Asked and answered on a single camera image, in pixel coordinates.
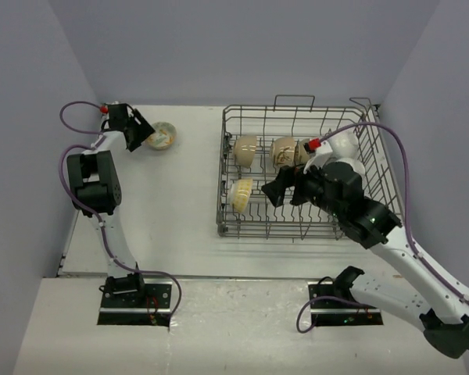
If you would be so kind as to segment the floral green orange bowl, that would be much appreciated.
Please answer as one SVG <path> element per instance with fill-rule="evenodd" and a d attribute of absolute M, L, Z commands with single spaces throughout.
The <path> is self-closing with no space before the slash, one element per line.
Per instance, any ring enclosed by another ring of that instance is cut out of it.
<path fill-rule="evenodd" d="M 177 138 L 177 129 L 172 123 L 155 122 L 152 124 L 154 133 L 146 140 L 146 144 L 154 150 L 162 151 L 168 149 Z"/>

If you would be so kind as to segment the beige bowl brown leaf pattern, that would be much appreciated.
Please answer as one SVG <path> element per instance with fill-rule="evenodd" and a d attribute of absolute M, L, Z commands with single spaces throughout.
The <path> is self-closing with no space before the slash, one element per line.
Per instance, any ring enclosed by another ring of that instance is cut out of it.
<path fill-rule="evenodd" d="M 275 168 L 294 165 L 295 145 L 294 137 L 280 137 L 272 142 L 269 156 Z"/>

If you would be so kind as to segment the yellow checkered bowl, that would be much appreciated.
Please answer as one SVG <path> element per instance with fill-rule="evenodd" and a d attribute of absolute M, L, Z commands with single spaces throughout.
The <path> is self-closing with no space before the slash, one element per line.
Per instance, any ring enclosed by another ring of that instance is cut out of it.
<path fill-rule="evenodd" d="M 236 213 L 243 213 L 249 204 L 252 194 L 253 179 L 246 178 L 234 181 L 227 193 L 227 201 Z"/>

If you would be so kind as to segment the plain beige bowl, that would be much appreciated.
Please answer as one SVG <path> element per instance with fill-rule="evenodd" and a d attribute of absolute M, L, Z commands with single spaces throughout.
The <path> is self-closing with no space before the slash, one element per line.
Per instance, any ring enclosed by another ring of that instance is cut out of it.
<path fill-rule="evenodd" d="M 257 136 L 255 134 L 242 135 L 234 143 L 235 162 L 244 168 L 250 168 L 255 158 Z"/>

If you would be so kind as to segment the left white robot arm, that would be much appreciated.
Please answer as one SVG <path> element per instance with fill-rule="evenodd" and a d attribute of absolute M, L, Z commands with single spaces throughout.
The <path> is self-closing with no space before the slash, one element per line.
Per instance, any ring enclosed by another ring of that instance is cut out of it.
<path fill-rule="evenodd" d="M 90 220 L 105 253 L 107 278 L 102 292 L 137 307 L 146 300 L 147 288 L 120 222 L 123 193 L 110 146 L 123 138 L 126 150 L 133 152 L 155 129 L 127 103 L 92 106 L 102 114 L 97 139 L 89 146 L 80 145 L 82 153 L 72 154 L 76 146 L 69 147 L 59 162 L 59 177 L 75 209 Z"/>

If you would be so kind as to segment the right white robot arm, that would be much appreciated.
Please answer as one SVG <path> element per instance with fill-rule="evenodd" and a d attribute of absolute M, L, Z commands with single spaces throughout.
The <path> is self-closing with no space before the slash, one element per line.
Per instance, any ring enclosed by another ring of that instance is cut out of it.
<path fill-rule="evenodd" d="M 413 287 L 404 291 L 349 266 L 335 278 L 331 299 L 343 307 L 371 306 L 397 316 L 449 358 L 469 351 L 469 287 L 416 248 L 408 225 L 364 194 L 361 175 L 348 163 L 283 166 L 261 190 L 279 207 L 289 188 L 291 205 L 310 203 L 332 215 L 347 238 L 386 261 Z"/>

